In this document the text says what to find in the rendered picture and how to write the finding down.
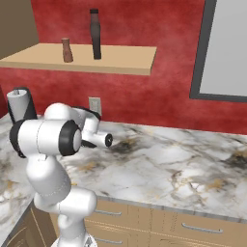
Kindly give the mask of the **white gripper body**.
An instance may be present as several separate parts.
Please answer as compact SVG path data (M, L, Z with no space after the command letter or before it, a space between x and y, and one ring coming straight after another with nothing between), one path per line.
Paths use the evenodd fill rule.
M91 149L96 148L96 145L95 144L93 144L93 143L91 143L89 141L86 141L86 140L82 140L81 141L81 146L82 147L86 147L86 148L91 148Z

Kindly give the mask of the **tan base cabinet door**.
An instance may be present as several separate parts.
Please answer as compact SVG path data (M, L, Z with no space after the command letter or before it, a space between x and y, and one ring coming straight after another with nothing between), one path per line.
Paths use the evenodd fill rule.
M31 203L0 247L51 247L56 239L50 215Z

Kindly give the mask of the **tan drawer front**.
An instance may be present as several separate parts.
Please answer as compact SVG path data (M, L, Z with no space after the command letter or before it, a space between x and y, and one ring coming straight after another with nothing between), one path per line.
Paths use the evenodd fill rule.
M224 232L192 231L181 223ZM153 209L151 247L247 247L247 224Z
M87 220L92 220L92 221L111 224L111 225L118 225L118 226L125 226L127 224L127 218L128 218L127 205L110 202L110 201L98 200L96 209L111 211L111 212L121 212L122 215L116 217L116 216L99 214L94 212L91 216L87 217Z
M96 241L98 247L128 247L128 239L129 235L120 229L103 226L101 224L86 222L86 228L88 233L92 237L97 237L101 239L108 239L113 241L122 241L122 245L114 245L109 243L104 243L100 241Z

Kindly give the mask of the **white paper towel roll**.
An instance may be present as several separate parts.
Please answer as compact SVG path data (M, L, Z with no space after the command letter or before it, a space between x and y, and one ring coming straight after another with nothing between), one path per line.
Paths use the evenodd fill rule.
M10 106L10 114L13 116L13 122L17 122L24 118L29 96L26 90L15 89L7 93L7 99Z

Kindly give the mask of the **brown pepper shaker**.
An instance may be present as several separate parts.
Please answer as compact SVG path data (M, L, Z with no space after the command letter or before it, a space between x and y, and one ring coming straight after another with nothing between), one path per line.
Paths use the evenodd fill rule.
M62 46L64 62L71 63L73 61L73 56L69 45L69 38L62 38Z

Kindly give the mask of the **dark brown sauce bottle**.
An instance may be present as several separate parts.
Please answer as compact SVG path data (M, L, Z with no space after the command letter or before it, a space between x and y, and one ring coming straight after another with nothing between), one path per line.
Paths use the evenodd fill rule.
M101 49L100 49L100 23L98 18L98 9L90 9L91 15L91 39L93 44L94 59L101 59Z

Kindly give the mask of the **grey framed window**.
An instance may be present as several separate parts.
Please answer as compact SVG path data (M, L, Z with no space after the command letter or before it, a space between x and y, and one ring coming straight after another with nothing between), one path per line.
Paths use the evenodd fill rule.
M247 0L205 0L189 96L247 103Z

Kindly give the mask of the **grey wall outlet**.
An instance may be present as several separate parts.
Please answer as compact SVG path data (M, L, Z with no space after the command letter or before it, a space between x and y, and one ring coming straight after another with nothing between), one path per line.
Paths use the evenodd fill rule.
M89 107L92 111L98 112L99 115L102 115L102 113L101 113L101 100L99 97L90 97L89 98Z

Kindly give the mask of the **tan wall cabinet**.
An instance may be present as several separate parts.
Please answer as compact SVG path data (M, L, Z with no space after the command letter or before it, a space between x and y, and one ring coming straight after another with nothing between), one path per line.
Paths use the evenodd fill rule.
M0 60L38 42L31 0L0 0Z

